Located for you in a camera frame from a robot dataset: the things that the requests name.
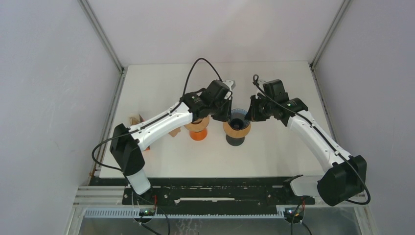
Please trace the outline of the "blue glass dripper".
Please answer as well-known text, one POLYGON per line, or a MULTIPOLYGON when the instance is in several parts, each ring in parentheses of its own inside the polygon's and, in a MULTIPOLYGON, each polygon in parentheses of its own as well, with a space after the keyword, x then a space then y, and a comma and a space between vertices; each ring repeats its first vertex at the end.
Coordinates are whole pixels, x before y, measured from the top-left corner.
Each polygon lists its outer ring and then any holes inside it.
POLYGON ((250 121, 246 119, 247 111, 244 109, 233 109, 231 110, 231 117, 228 121, 229 126, 233 130, 243 130, 246 129, 250 121))

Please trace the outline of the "wooden dripper ring holder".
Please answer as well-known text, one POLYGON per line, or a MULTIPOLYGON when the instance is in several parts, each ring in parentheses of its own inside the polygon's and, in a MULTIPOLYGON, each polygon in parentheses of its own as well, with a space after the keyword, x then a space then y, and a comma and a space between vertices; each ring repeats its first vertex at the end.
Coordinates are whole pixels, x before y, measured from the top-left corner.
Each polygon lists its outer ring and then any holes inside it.
POLYGON ((207 128, 210 122, 210 116, 198 119, 192 123, 184 125, 184 127, 190 132, 201 132, 207 128))

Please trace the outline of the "orange glass carafe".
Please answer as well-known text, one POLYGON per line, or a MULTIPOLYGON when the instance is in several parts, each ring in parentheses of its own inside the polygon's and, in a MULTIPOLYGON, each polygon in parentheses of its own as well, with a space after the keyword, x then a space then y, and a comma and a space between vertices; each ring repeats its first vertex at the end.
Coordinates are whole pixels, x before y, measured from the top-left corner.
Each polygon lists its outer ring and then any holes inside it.
POLYGON ((208 135, 208 131, 207 131, 206 128, 199 131, 199 132, 190 131, 189 135, 190 135, 191 139, 193 139, 194 141, 202 141, 208 135))

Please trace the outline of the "red black carafe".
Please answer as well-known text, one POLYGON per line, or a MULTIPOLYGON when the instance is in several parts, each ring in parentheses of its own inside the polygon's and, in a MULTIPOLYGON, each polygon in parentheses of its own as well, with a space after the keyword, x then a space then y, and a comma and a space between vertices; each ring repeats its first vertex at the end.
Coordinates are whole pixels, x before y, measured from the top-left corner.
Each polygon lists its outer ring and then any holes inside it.
POLYGON ((240 146, 245 141, 245 137, 233 138, 229 135, 226 135, 226 141, 231 146, 240 146))

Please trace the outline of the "brown paper coffee filter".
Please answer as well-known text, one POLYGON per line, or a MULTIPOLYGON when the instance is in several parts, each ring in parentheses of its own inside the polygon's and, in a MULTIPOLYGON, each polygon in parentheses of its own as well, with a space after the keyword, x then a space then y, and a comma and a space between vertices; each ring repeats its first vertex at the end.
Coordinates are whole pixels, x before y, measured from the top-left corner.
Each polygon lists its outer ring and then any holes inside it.
POLYGON ((174 130, 172 130, 172 131, 169 132, 169 135, 171 137, 175 137, 175 136, 177 136, 180 133, 180 131, 181 131, 181 128, 180 127, 175 128, 174 130))

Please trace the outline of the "orange coffee filter box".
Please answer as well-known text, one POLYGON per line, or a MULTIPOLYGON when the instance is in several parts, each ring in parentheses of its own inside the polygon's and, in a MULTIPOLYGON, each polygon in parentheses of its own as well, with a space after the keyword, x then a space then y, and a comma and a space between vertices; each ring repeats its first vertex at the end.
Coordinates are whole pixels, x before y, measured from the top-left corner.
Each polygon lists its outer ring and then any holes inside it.
POLYGON ((129 117, 129 125, 130 126, 137 125, 137 124, 140 124, 142 122, 144 122, 144 119, 140 114, 129 117))

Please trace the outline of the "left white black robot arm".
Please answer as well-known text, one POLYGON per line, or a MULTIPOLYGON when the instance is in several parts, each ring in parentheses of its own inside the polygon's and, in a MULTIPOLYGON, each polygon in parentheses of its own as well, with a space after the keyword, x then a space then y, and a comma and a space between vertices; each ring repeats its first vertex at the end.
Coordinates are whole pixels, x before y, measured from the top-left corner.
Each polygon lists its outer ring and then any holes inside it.
POLYGON ((109 151, 135 191, 137 201, 147 204, 153 198, 143 169, 142 151, 174 129, 199 119, 211 116, 217 121, 227 121, 235 86, 233 80, 214 80, 200 94, 185 93, 178 103, 149 120, 130 127, 124 124, 115 127, 109 151))

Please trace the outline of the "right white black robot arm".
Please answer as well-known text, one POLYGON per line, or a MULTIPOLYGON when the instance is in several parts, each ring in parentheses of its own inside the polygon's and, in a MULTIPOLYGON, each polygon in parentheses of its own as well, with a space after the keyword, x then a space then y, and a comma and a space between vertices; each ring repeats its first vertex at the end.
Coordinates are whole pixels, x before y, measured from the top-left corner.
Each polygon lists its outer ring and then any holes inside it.
POLYGON ((261 82, 253 76, 257 93, 250 97, 246 119, 251 122, 266 121, 273 117, 297 134, 316 157, 323 170, 322 176, 298 175, 288 181, 283 199, 297 203, 302 196, 319 197, 326 204, 335 206, 343 201, 367 205, 371 194, 366 185, 367 162, 351 155, 326 133, 309 112, 300 98, 289 98, 279 79, 261 82))

